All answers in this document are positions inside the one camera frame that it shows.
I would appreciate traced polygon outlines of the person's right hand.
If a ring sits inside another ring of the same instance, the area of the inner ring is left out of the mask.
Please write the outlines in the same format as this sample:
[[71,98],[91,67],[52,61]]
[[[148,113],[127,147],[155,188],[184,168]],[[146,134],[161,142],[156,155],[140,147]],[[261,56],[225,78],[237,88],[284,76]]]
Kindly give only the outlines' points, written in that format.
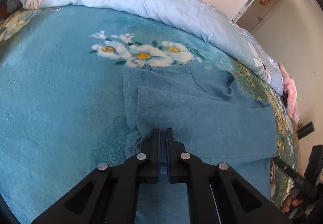
[[282,206],[280,207],[280,211],[282,213],[287,213],[291,208],[298,207],[299,204],[303,202],[302,198],[297,197],[297,193],[299,193],[299,189],[296,187],[290,191],[290,194],[285,198]]

